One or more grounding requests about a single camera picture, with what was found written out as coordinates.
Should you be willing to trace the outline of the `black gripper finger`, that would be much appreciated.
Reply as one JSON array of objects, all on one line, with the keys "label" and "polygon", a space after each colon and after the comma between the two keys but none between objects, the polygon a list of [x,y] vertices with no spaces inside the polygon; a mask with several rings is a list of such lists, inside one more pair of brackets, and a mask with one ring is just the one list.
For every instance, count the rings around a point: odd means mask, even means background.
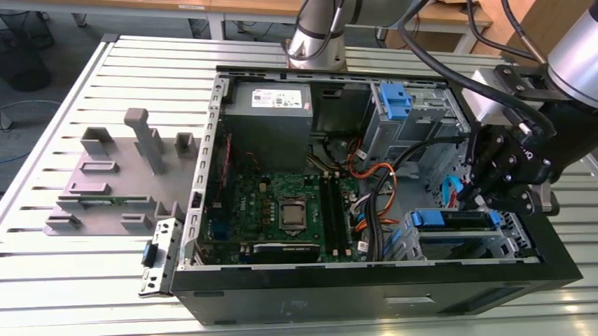
[{"label": "black gripper finger", "polygon": [[561,211],[548,182],[541,185],[517,183],[514,175],[500,169],[490,169],[481,175],[481,197],[490,209],[502,212],[558,215]]},{"label": "black gripper finger", "polygon": [[509,132],[502,126],[486,125],[471,136],[466,157],[469,182],[458,194],[459,210],[477,209],[478,197],[493,205],[509,190],[505,176],[514,166],[509,144]]}]

